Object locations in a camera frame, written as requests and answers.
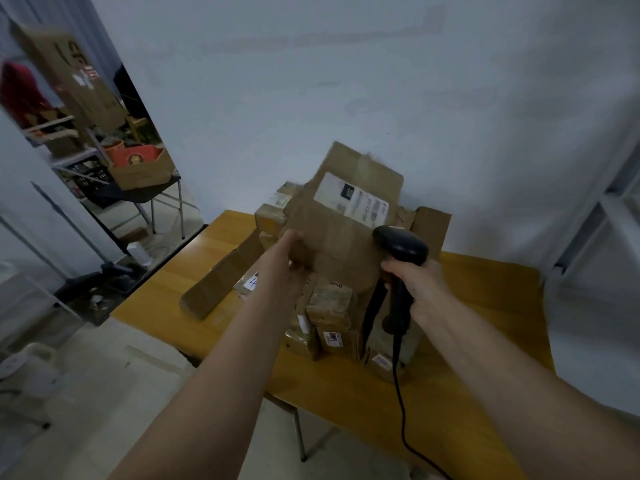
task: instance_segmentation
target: red object in box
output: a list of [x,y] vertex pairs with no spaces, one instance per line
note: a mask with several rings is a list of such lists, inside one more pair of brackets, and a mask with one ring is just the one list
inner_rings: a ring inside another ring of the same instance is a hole
[[161,152],[161,149],[152,144],[142,144],[130,148],[114,148],[110,151],[110,157],[114,167],[124,167],[155,161]]

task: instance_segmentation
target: person's left arm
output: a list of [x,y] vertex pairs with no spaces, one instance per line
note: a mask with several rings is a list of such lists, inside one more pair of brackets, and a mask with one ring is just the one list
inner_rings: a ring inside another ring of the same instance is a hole
[[287,231],[262,256],[255,290],[217,345],[109,476],[235,479],[304,273],[290,270]]

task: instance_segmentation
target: person's right hand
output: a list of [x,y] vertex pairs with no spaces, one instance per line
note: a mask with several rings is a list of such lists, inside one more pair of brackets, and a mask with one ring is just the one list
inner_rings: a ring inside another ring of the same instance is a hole
[[395,274],[413,297],[411,318],[423,326],[446,302],[456,300],[442,275],[440,263],[427,259],[422,266],[391,259],[382,261],[382,269]]

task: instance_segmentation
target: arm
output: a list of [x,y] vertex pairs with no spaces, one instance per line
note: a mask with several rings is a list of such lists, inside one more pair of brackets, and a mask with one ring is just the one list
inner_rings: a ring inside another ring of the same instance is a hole
[[440,265],[386,261],[412,318],[484,408],[532,479],[640,477],[640,435],[521,351],[453,296]]
[[302,290],[303,273],[289,269],[297,239],[289,231],[264,254],[255,291],[110,480],[237,478]]

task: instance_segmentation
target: black logo on label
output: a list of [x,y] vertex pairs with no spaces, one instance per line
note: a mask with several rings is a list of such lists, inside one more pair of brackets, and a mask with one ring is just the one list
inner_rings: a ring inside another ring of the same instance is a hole
[[340,193],[340,196],[344,197],[347,200],[351,200],[351,196],[353,195],[354,190],[356,190],[354,186],[345,184],[344,187],[342,188],[342,192]]

